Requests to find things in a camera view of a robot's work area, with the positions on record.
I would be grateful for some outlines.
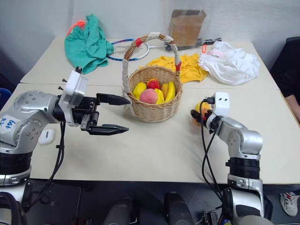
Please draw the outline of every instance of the basket handle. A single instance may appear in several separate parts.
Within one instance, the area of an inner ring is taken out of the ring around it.
[[[180,56],[178,53],[178,49],[177,46],[175,44],[175,42],[173,41],[173,38],[168,36],[168,35],[163,35],[160,34],[159,32],[151,32],[148,35],[144,35],[140,38],[138,38],[137,40],[135,40],[134,42],[132,42],[130,48],[127,50],[127,52],[124,55],[124,59],[123,59],[123,70],[122,70],[122,80],[123,80],[123,87],[124,87],[124,92],[125,93],[130,93],[130,89],[129,89],[129,81],[128,81],[128,60],[130,59],[130,57],[132,56],[134,50],[136,48],[138,48],[142,43],[145,43],[147,41],[153,40],[153,39],[159,39],[162,40],[164,42],[168,42],[171,49],[174,52],[174,59],[175,59],[175,67],[176,67],[176,75],[179,77],[180,75],[180,67],[181,67],[181,61],[180,61]]]

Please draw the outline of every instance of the wicker basket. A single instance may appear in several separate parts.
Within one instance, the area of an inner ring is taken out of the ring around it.
[[[173,72],[165,67],[159,66],[143,67],[141,69],[136,70],[128,79],[128,60],[131,57],[132,53],[141,43],[147,42],[155,38],[168,42],[172,47],[175,54],[176,72]],[[146,122],[159,122],[164,121],[174,115],[174,113],[178,109],[180,97],[182,94],[182,84],[179,78],[180,66],[181,61],[177,51],[177,47],[173,39],[169,36],[162,35],[158,32],[153,32],[149,35],[145,35],[141,38],[138,38],[135,42],[132,43],[131,47],[124,55],[122,76],[124,91],[132,100],[132,111],[136,117]],[[149,79],[153,77],[157,78],[160,84],[173,81],[176,88],[175,98],[169,102],[165,102],[158,105],[147,104],[136,99],[132,93],[135,86],[139,82],[146,83]]]

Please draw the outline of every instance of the green towel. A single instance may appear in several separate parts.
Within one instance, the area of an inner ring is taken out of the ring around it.
[[[98,18],[91,14],[86,19],[84,30],[76,26],[65,39],[67,59],[74,67],[81,67],[83,74],[93,71],[97,66],[107,66],[106,54],[113,53],[113,45],[106,41]]]

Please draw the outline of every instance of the table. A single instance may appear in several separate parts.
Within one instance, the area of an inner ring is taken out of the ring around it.
[[[17,86],[3,110],[28,90],[60,94],[58,85],[24,84]],[[200,127],[192,123],[189,112],[197,102],[216,91],[226,91],[231,98],[229,116],[263,137],[261,178],[264,184],[300,183],[300,129],[280,92],[275,89],[193,89],[184,88],[179,110],[170,119],[147,123],[133,117],[123,106],[102,104],[98,107],[98,124],[111,123],[130,128],[113,136],[91,136],[79,127],[66,127],[66,155],[56,179],[63,180],[134,180],[204,182],[201,164],[204,156]],[[86,96],[97,92],[121,95],[116,86],[87,87]],[[32,156],[32,178],[50,177],[59,143],[58,124],[53,128],[55,140],[46,146],[36,146]],[[205,140],[210,135],[205,129]],[[219,183],[227,183],[228,150],[215,138],[209,153],[212,168]]]
[[[108,41],[113,42],[118,39],[111,38]],[[184,84],[187,88],[222,88],[222,89],[277,89],[278,87],[274,82],[272,76],[264,65],[263,61],[257,54],[251,42],[229,42],[234,48],[244,48],[247,53],[254,54],[258,57],[260,62],[259,77],[251,80],[245,84],[238,86],[226,85],[218,82],[216,79],[208,75],[202,82],[188,82]],[[149,42],[150,46],[163,45],[159,40],[152,40]],[[200,48],[193,48],[188,50],[179,51],[180,55],[195,53],[199,54]],[[140,66],[145,66],[153,59],[160,56],[173,56],[172,52],[167,52],[164,48],[150,49],[149,54],[137,61],[129,63],[129,73],[131,74]],[[35,66],[28,72],[23,79],[22,83],[38,83],[38,84],[64,84],[61,80],[67,79],[70,75],[73,66],[68,62],[65,49],[64,37],[57,37],[50,44],[45,53],[41,56]],[[109,59],[109,65],[106,67],[97,67],[93,72],[83,75],[89,82],[88,85],[103,85],[103,86],[120,86],[122,63]]]

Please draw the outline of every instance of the shoe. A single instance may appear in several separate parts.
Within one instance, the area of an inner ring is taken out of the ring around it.
[[[295,217],[298,212],[297,200],[300,195],[295,195],[294,192],[285,192],[280,194],[280,203],[287,215]]]

